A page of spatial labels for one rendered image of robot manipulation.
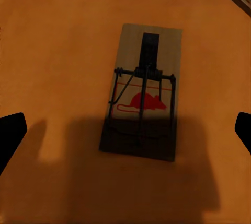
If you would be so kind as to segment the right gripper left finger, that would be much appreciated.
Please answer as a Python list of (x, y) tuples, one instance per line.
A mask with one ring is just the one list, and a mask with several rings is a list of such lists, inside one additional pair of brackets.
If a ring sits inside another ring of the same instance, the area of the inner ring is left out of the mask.
[(0, 175), (27, 132), (22, 112), (0, 117)]

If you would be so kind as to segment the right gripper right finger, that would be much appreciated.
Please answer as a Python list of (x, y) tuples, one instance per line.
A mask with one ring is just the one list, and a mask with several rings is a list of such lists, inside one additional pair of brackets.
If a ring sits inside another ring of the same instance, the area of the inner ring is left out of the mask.
[(240, 112), (235, 122), (235, 132), (251, 154), (251, 114)]

